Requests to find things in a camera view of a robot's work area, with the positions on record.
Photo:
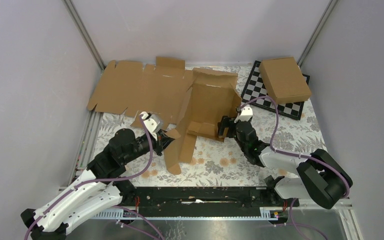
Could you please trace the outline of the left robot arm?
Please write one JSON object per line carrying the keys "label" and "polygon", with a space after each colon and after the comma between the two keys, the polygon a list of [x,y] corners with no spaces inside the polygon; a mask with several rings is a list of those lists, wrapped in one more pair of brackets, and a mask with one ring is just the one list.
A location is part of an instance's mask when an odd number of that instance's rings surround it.
{"label": "left robot arm", "polygon": [[176,129],[146,131],[135,136],[122,128],[106,147],[87,165],[80,176],[49,203],[38,209],[27,208],[21,219],[27,227],[25,239],[64,240],[82,223],[110,207],[128,206],[135,200],[130,176],[122,176],[126,165],[146,155],[162,155],[168,145],[180,137]]}

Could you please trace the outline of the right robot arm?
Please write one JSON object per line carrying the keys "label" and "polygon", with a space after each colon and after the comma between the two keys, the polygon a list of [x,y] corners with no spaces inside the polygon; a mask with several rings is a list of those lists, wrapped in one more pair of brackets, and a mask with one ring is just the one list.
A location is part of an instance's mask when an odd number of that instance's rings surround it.
{"label": "right robot arm", "polygon": [[274,150],[258,138],[250,120],[223,116],[217,124],[217,134],[234,139],[252,165],[296,175],[272,184],[266,198],[273,206],[281,205],[286,199],[311,199],[320,207],[331,209],[353,186],[351,177],[324,149],[318,148],[310,155]]}

